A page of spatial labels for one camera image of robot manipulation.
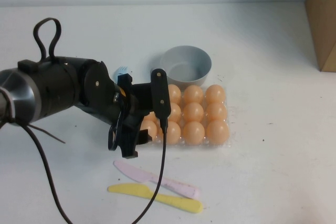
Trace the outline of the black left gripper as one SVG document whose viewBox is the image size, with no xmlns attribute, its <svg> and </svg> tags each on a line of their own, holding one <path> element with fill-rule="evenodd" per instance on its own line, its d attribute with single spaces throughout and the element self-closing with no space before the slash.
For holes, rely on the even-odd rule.
<svg viewBox="0 0 336 224">
<path fill-rule="evenodd" d="M 123 158 L 137 158 L 136 145 L 147 144 L 152 136 L 140 125 L 147 115 L 146 84 L 113 84 L 113 110 L 111 128 L 121 130 L 118 146 Z"/>
</svg>

